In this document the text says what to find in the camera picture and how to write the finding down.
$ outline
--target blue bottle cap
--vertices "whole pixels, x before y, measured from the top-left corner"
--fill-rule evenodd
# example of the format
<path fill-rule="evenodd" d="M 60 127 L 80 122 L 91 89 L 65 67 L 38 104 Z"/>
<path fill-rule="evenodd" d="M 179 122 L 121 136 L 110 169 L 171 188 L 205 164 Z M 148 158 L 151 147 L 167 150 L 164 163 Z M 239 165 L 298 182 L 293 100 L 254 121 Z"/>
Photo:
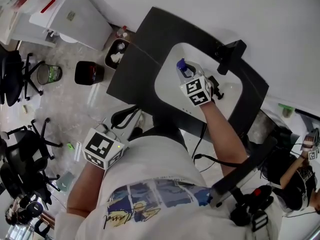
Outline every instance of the blue bottle cap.
<path fill-rule="evenodd" d="M 186 67 L 186 63 L 185 63 L 185 58 L 182 58 L 181 60 L 179 60 L 176 64 L 176 67 L 179 69 L 179 70 L 182 70 Z"/>

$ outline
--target tiled floor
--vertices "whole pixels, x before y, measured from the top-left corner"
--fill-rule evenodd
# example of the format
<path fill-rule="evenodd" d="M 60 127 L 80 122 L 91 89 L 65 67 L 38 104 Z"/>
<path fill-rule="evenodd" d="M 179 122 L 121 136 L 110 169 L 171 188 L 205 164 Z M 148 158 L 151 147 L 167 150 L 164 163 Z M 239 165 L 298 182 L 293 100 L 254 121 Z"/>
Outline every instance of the tiled floor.
<path fill-rule="evenodd" d="M 45 137 L 49 141 L 64 143 L 62 148 L 52 148 L 55 156 L 50 160 L 46 172 L 48 176 L 60 174 L 67 171 L 79 176 L 83 169 L 85 160 L 80 156 L 77 162 L 74 160 L 74 150 L 70 150 L 66 143 L 71 143 L 74 147 L 77 142 L 82 143 L 90 128 L 96 127 L 105 118 L 105 113 L 109 108 L 123 104 L 122 101 L 106 94 L 107 88 L 113 76 L 113 70 L 106 68 L 104 81 L 93 85 L 78 85 L 74 81 L 75 69 L 78 61 L 94 61 L 104 65 L 106 51 L 95 51 L 80 43 L 66 43 L 58 40 L 56 48 L 49 48 L 41 45 L 24 42 L 20 47 L 20 54 L 26 57 L 27 53 L 33 53 L 38 61 L 45 60 L 47 64 L 59 65 L 63 71 L 60 81 L 42 86 L 43 96 L 39 96 L 32 89 L 29 89 L 31 100 L 22 100 L 12 107 L 1 106 L 0 129 L 10 131 L 22 125 L 30 124 L 35 118 L 36 126 L 40 130 L 45 118 L 50 118 L 47 125 Z M 32 76 L 34 83 L 38 86 L 36 73 Z M 26 105 L 27 114 L 23 112 L 22 105 Z M 145 115 L 144 130 L 152 127 L 152 120 L 149 115 Z M 273 124 L 263 114 L 257 116 L 256 122 L 252 126 L 250 140 L 261 143 L 271 131 Z M 192 154 L 199 138 L 185 132 L 183 133 L 189 153 Z M 213 153 L 211 143 L 203 140 L 197 149 L 197 153 L 210 155 Z M 210 166 L 212 162 L 205 158 L 197 161 L 196 166 L 201 171 Z M 208 186 L 222 177 L 218 164 L 214 164 L 210 169 L 202 173 Z M 53 204 L 49 207 L 49 212 L 55 216 L 59 211 L 64 210 L 69 192 L 57 192 L 52 190 Z"/>

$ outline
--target forearm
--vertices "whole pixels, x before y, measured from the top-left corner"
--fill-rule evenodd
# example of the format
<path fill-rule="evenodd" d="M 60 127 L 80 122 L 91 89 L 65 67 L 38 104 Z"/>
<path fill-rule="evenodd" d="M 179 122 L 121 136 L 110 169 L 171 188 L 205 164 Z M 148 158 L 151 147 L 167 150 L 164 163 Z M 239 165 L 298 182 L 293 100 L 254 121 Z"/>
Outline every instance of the forearm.
<path fill-rule="evenodd" d="M 299 156 L 288 168 L 288 170 L 286 170 L 286 172 L 284 173 L 284 175 L 282 175 L 282 177 L 280 178 L 280 185 L 282 187 L 282 189 L 284 189 L 289 181 L 291 180 L 292 176 L 295 174 L 295 172 L 297 171 L 297 169 L 302 165 L 302 163 L 305 160 L 305 157 L 307 157 L 308 152 L 303 151 L 301 156 Z"/>
<path fill-rule="evenodd" d="M 209 129 L 217 158 L 224 162 L 241 164 L 247 159 L 247 153 L 240 138 L 213 102 L 200 106 Z M 221 166 L 223 175 L 235 168 Z"/>
<path fill-rule="evenodd" d="M 87 162 L 74 184 L 66 204 L 66 212 L 86 218 L 97 206 L 105 171 Z"/>

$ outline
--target office chair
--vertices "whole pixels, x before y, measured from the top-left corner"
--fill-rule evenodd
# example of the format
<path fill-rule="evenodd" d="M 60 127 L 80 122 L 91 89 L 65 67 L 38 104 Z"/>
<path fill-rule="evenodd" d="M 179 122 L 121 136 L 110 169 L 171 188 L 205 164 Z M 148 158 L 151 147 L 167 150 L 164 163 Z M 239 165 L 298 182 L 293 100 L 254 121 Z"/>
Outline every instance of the office chair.
<path fill-rule="evenodd" d="M 6 96 L 6 102 L 9 107 L 13 106 L 16 102 L 19 102 L 19 96 L 24 86 L 24 98 L 29 101 L 30 97 L 27 96 L 28 83 L 31 87 L 41 96 L 42 90 L 38 90 L 35 84 L 31 80 L 31 75 L 36 69 L 45 63 L 40 61 L 31 70 L 29 70 L 29 60 L 33 56 L 32 53 L 28 53 L 26 57 L 26 63 L 24 65 L 18 50 L 7 51 L 0 45 L 0 61 L 1 61 L 1 74 L 2 79 L 0 82 L 0 99 L 4 103 L 4 93 Z"/>
<path fill-rule="evenodd" d="M 16 198 L 18 195 L 27 195 L 30 198 L 32 195 L 40 197 L 46 209 L 48 208 L 46 203 L 52 204 L 51 193 L 47 189 L 47 184 L 60 191 L 59 188 L 52 184 L 52 181 L 59 179 L 60 176 L 57 175 L 51 178 L 47 177 L 45 173 L 48 159 L 54 159 L 54 156 L 50 155 L 47 145 L 54 147 L 62 146 L 62 144 L 45 140 L 46 124 L 49 121 L 49 118 L 45 120 L 41 134 L 35 128 L 34 120 L 31 124 L 35 132 L 23 126 L 10 132 L 1 133 L 1 136 L 6 139 L 11 134 L 14 134 L 17 140 L 17 144 L 5 149 L 7 161 L 0 169 L 0 176 L 4 186 L 13 198 Z M 35 157 L 38 150 L 41 154 L 40 158 Z"/>

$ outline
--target black sink countertop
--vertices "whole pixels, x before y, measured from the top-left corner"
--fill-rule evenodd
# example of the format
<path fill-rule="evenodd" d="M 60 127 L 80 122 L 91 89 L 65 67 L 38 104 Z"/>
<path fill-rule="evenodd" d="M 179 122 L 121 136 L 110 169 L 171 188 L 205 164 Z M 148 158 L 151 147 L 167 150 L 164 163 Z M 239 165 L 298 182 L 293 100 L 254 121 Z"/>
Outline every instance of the black sink countertop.
<path fill-rule="evenodd" d="M 179 43 L 188 43 L 221 62 L 215 55 L 223 45 L 220 41 L 195 25 L 153 7 L 127 48 L 107 93 L 128 104 L 139 105 L 153 116 L 171 118 L 177 127 L 199 137 L 204 123 L 163 102 L 155 91 L 157 75 L 172 47 Z M 242 82 L 242 94 L 228 120 L 241 137 L 253 124 L 269 86 L 243 59 L 237 68 L 229 70 Z M 210 141 L 209 131 L 204 139 Z"/>

